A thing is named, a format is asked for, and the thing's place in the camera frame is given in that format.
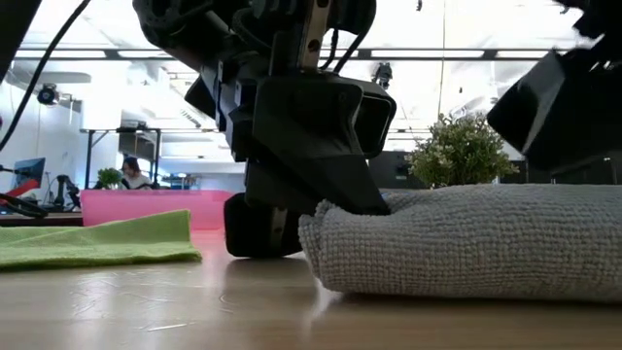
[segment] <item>green plant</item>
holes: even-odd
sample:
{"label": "green plant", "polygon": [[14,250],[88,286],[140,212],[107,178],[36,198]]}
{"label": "green plant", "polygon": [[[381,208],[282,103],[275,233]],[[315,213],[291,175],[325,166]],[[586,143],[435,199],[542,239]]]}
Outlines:
{"label": "green plant", "polygon": [[491,183],[518,172],[502,151],[503,140],[482,114],[460,119],[441,115],[407,160],[410,172],[433,187]]}
{"label": "green plant", "polygon": [[111,189],[112,186],[121,183],[121,173],[115,168],[100,169],[97,172],[97,180],[105,189]]}

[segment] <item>person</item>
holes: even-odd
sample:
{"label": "person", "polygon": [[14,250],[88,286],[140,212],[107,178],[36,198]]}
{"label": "person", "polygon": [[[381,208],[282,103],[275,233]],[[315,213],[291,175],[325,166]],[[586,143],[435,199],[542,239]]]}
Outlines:
{"label": "person", "polygon": [[127,157],[123,161],[123,179],[119,190],[150,190],[152,181],[140,171],[138,159]]}

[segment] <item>gray towel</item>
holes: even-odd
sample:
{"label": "gray towel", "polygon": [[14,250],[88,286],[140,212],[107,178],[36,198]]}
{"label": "gray towel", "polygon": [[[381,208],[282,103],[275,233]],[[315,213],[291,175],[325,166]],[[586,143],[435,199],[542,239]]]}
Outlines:
{"label": "gray towel", "polygon": [[390,193],[392,215],[327,202],[300,218],[330,290],[622,301],[622,187],[481,185]]}

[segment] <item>green cloth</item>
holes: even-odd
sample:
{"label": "green cloth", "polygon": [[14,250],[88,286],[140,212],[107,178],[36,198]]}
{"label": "green cloth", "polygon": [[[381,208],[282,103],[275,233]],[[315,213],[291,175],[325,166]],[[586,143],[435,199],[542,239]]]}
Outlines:
{"label": "green cloth", "polygon": [[200,260],[187,210],[97,227],[0,227],[0,270]]}

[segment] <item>folded towel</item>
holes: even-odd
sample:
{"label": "folded towel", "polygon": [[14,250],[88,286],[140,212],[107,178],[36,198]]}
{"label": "folded towel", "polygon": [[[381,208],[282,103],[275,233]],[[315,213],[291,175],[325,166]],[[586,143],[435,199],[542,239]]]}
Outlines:
{"label": "folded towel", "polygon": [[300,219],[339,292],[622,301],[622,187],[462,186],[388,194],[392,215],[323,202]]}
{"label": "folded towel", "polygon": [[0,270],[200,259],[186,210],[97,227],[0,227]]}

